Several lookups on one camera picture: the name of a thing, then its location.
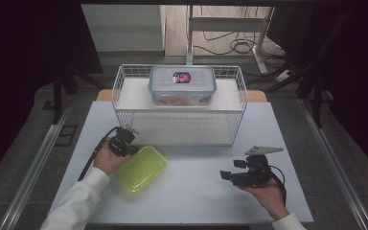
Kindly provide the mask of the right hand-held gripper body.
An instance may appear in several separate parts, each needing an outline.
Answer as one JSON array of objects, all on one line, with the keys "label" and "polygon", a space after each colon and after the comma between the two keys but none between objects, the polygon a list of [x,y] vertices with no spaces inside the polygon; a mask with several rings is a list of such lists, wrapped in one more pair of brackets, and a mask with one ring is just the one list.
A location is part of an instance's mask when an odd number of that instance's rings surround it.
[{"label": "right hand-held gripper body", "polygon": [[278,176],[272,172],[271,166],[268,164],[266,158],[268,153],[283,150],[283,148],[253,146],[245,152],[246,159],[244,161],[247,162],[248,172],[232,173],[232,184],[234,186],[259,188],[265,186],[267,182],[273,178],[281,186],[284,186],[284,181],[280,180]]}]

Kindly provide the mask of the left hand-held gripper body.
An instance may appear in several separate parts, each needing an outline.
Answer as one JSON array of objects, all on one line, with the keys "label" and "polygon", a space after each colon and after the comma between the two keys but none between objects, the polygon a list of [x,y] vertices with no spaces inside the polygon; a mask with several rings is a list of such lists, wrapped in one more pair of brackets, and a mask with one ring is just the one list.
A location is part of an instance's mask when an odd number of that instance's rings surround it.
[{"label": "left hand-held gripper body", "polygon": [[116,134],[108,142],[110,150],[118,156],[128,155],[137,131],[131,127],[123,128],[120,126],[116,126],[114,130]]}]

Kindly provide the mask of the yellow-green plastic container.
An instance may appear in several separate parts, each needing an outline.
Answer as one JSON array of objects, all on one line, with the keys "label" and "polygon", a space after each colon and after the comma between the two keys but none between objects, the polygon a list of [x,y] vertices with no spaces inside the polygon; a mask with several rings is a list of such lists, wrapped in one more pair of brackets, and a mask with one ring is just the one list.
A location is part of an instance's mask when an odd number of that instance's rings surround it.
[{"label": "yellow-green plastic container", "polygon": [[147,187],[167,167],[167,160],[158,149],[145,146],[116,172],[116,177],[131,193]]}]

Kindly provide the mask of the white wire rack shelf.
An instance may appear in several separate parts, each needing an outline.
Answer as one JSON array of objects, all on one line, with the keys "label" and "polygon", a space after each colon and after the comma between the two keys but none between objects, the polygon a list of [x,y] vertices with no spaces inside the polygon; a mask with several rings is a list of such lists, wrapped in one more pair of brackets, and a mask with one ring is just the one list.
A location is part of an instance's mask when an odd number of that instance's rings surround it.
[{"label": "white wire rack shelf", "polygon": [[158,106],[148,90],[156,65],[123,64],[112,88],[119,125],[138,132],[139,145],[230,146],[247,107],[247,90],[238,66],[213,68],[217,91],[208,106]]}]

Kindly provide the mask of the clear container with blue-rimmed lid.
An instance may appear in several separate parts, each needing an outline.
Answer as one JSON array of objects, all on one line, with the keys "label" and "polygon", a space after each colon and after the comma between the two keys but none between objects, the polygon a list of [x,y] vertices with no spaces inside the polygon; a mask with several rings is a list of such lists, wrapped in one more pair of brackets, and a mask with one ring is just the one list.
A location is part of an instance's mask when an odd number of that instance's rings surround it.
[{"label": "clear container with blue-rimmed lid", "polygon": [[156,65],[150,70],[148,90],[158,106],[208,106],[217,83],[210,66]]}]

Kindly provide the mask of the person's left hand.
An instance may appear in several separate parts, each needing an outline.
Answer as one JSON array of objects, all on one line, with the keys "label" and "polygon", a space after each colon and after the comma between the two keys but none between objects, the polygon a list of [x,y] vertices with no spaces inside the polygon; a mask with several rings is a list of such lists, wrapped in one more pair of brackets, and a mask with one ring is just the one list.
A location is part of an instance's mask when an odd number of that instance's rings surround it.
[{"label": "person's left hand", "polygon": [[108,146],[109,138],[102,144],[100,150],[95,156],[93,167],[98,168],[107,175],[114,173],[125,162],[129,161],[131,156],[118,156],[114,154]]}]

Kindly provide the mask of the person's right hand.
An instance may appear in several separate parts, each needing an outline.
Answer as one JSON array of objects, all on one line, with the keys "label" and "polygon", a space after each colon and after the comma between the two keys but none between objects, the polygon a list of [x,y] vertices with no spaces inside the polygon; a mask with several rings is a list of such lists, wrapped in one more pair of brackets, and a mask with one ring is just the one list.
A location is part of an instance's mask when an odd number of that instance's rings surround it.
[{"label": "person's right hand", "polygon": [[274,179],[270,179],[263,187],[252,188],[239,186],[239,189],[256,197],[261,206],[266,209],[274,220],[280,220],[289,215],[289,211],[283,200],[280,185]]}]

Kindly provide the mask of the black floor plate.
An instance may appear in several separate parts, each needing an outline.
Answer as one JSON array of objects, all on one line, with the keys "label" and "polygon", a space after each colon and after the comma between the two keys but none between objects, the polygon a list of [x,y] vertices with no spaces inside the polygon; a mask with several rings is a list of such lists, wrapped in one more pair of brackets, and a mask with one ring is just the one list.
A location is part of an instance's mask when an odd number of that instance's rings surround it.
[{"label": "black floor plate", "polygon": [[56,139],[55,146],[56,147],[70,147],[75,138],[77,128],[78,128],[77,125],[63,126]]}]

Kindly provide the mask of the wooden table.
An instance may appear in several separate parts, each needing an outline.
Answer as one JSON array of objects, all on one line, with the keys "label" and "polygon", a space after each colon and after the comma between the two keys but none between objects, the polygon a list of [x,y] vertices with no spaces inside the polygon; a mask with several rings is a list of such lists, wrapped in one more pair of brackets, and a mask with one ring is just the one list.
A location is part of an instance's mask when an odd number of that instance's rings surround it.
[{"label": "wooden table", "polygon": [[[249,103],[266,103],[267,98],[261,90],[248,90],[247,97]],[[112,99],[112,90],[104,89],[101,90],[97,96],[97,100],[100,102],[110,102]]]}]

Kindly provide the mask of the black stand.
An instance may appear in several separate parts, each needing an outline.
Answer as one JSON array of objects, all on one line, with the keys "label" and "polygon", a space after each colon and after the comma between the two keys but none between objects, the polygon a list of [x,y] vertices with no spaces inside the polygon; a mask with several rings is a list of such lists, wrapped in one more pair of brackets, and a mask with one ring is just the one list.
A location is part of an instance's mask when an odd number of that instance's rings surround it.
[{"label": "black stand", "polygon": [[79,87],[77,85],[75,76],[80,77],[84,81],[96,86],[97,88],[103,90],[106,89],[106,86],[95,80],[93,77],[89,76],[86,73],[76,69],[76,68],[68,68],[65,71],[56,71],[53,74],[53,89],[54,89],[54,111],[55,117],[53,120],[53,124],[56,125],[60,117],[62,115],[62,87],[65,88],[66,92],[69,94],[77,94]]},{"label": "black stand", "polygon": [[318,128],[322,127],[321,123],[321,106],[323,103],[322,93],[325,82],[321,73],[308,73],[302,79],[296,90],[298,98],[307,98],[310,92],[313,92],[312,99],[312,118]]}]

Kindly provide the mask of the white power strip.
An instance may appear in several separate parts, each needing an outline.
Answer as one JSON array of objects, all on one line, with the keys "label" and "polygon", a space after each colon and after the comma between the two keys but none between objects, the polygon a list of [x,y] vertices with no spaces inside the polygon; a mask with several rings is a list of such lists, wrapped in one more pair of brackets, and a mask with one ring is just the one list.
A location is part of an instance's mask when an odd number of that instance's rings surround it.
[{"label": "white power strip", "polygon": [[292,74],[292,72],[290,70],[285,70],[283,73],[281,73],[275,80],[277,82],[281,82],[284,81],[285,79],[287,79],[290,75]]}]

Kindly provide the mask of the white cabinet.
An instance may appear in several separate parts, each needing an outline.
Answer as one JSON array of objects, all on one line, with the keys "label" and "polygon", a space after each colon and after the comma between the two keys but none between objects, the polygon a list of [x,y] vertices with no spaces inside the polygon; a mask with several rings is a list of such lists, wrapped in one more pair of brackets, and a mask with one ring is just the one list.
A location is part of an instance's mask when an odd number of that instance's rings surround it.
[{"label": "white cabinet", "polygon": [[99,52],[165,50],[163,5],[81,5]]}]

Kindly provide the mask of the aluminium rail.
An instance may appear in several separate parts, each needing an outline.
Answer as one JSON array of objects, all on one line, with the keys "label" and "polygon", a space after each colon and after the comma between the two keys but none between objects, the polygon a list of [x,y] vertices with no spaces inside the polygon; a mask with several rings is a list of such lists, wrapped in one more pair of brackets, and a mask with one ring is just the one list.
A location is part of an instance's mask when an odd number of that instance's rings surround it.
[{"label": "aluminium rail", "polygon": [[327,139],[324,131],[313,119],[313,111],[310,107],[310,102],[307,100],[298,99],[297,102],[300,104],[302,111],[310,125],[310,128],[315,136],[323,154],[326,158],[328,165],[335,177],[341,193],[345,197],[348,206],[351,209],[352,214],[361,230],[368,230],[368,212],[363,205],[357,191],[351,184],[347,174],[343,170],[340,162],[338,161],[334,149],[332,148],[329,140]]},{"label": "aluminium rail", "polygon": [[32,194],[37,180],[39,179],[41,172],[46,164],[46,161],[53,149],[56,139],[60,134],[70,110],[73,106],[72,101],[65,103],[63,113],[59,116],[57,122],[51,125],[47,131],[42,144],[40,145],[37,153],[34,156],[30,167],[28,168],[22,182],[20,183],[16,194],[14,195],[11,204],[9,205],[5,215],[0,222],[0,230],[14,230],[18,223],[23,210]]}]

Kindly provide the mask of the white metal desk frame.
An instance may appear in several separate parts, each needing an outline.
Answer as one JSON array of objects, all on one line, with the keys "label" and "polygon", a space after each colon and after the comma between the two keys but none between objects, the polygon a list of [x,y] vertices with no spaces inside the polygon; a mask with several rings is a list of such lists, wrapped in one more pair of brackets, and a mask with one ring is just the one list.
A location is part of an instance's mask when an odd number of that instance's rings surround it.
[{"label": "white metal desk frame", "polygon": [[263,59],[263,42],[270,23],[274,8],[268,7],[264,17],[214,17],[194,16],[194,6],[187,6],[187,47],[186,64],[192,65],[194,59],[194,32],[223,32],[223,33],[257,33],[258,39],[253,42],[251,50],[261,74],[267,74]]}]

